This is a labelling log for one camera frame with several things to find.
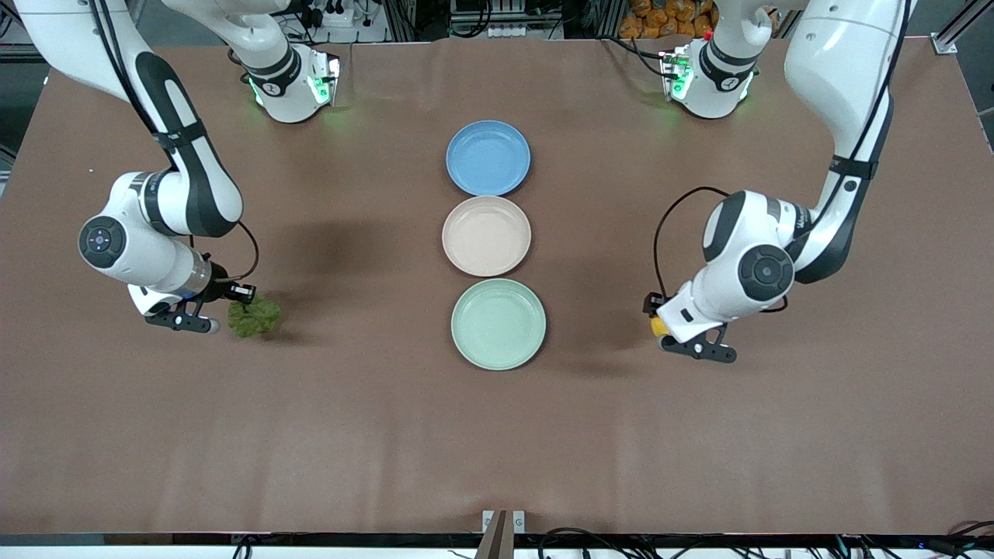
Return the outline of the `green lettuce leaf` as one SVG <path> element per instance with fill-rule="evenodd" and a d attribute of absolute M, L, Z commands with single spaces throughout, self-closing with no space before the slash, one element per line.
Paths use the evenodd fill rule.
<path fill-rule="evenodd" d="M 238 339 L 271 332 L 283 315 L 283 309 L 274 300 L 257 297 L 249 304 L 231 301 L 228 304 L 228 329 Z"/>

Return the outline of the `mint green plate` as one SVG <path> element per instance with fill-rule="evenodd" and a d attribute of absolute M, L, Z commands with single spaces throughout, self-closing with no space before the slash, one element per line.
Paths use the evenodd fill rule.
<path fill-rule="evenodd" d="M 542 348 L 547 315 L 528 286 L 494 277 L 473 284 L 458 298 L 450 333 L 458 353 L 469 363 L 484 370 L 514 370 Z"/>

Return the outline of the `beige plate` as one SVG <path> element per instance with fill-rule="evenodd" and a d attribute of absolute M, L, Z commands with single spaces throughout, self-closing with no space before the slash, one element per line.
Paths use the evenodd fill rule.
<path fill-rule="evenodd" d="M 515 203 L 476 196 L 454 207 L 443 223 L 444 255 L 455 268 L 476 277 L 510 273 L 528 255 L 531 223 Z"/>

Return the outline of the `blue plate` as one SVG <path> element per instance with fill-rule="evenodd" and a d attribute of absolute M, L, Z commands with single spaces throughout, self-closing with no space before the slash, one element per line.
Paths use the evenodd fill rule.
<path fill-rule="evenodd" d="M 531 169 L 531 146 L 517 127 L 479 120 L 462 127 L 445 152 L 445 168 L 459 189 L 472 196 L 504 196 Z"/>

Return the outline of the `pile of oranges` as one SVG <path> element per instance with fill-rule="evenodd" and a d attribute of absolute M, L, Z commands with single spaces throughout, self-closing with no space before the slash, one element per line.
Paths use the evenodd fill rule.
<path fill-rule="evenodd" d="M 718 22 L 714 0 L 626 0 L 618 27 L 621 39 L 657 39 L 661 36 L 704 38 Z"/>

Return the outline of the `long white power strip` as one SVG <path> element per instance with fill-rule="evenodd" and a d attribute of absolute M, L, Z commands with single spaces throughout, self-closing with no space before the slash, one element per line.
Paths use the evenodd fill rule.
<path fill-rule="evenodd" d="M 462 36 L 470 39 L 517 39 L 534 38 L 539 40 L 558 41 L 565 38 L 561 20 L 539 20 L 524 22 L 490 23 L 483 31 L 475 31 L 473 24 L 458 23 L 451 36 Z"/>

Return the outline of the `metal table edge bracket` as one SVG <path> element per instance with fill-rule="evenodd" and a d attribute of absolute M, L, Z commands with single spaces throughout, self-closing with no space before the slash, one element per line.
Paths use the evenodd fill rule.
<path fill-rule="evenodd" d="M 493 520 L 504 518 L 504 527 L 510 526 L 515 534 L 527 533 L 526 513 L 524 510 L 484 510 L 481 514 L 481 530 L 485 532 Z"/>

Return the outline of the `aluminium frame profile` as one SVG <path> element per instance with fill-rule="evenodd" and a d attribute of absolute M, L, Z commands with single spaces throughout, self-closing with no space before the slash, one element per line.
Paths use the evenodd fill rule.
<path fill-rule="evenodd" d="M 958 47 L 955 41 L 965 35 L 967 30 L 992 9 L 994 9 L 994 0 L 967 0 L 940 32 L 930 34 L 935 54 L 956 54 Z"/>

